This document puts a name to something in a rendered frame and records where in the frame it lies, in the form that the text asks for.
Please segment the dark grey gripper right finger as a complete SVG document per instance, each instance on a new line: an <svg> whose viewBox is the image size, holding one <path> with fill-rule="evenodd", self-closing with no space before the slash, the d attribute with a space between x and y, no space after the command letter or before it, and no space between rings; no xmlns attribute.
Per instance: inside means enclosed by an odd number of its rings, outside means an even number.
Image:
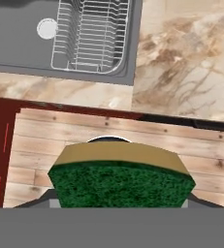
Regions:
<svg viewBox="0 0 224 248"><path fill-rule="evenodd" d="M222 208L222 205L219 205L211 201L202 200L193 194L190 194L182 205L182 208L199 208L199 207Z"/></svg>

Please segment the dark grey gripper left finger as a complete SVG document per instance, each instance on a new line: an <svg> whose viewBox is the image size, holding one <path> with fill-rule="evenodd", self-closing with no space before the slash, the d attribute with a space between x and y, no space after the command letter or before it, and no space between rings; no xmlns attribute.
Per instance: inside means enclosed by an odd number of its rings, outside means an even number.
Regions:
<svg viewBox="0 0 224 248"><path fill-rule="evenodd" d="M38 199L20 204L19 207L59 208L60 202L54 189L47 190Z"/></svg>

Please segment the green and yellow sponge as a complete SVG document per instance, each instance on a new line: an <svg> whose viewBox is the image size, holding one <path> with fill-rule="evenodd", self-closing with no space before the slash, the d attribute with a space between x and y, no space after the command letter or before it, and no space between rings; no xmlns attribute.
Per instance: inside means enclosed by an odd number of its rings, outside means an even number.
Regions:
<svg viewBox="0 0 224 248"><path fill-rule="evenodd" d="M181 207L196 183L176 153L125 141L67 145L48 171L63 207Z"/></svg>

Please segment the grey sink basin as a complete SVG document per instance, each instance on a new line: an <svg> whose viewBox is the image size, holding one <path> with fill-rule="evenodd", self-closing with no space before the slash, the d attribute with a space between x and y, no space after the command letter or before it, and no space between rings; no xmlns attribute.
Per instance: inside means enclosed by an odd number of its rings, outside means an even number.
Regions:
<svg viewBox="0 0 224 248"><path fill-rule="evenodd" d="M50 66L59 0L0 0L0 72L131 85L143 0L131 1L123 62L113 73L96 75Z"/></svg>

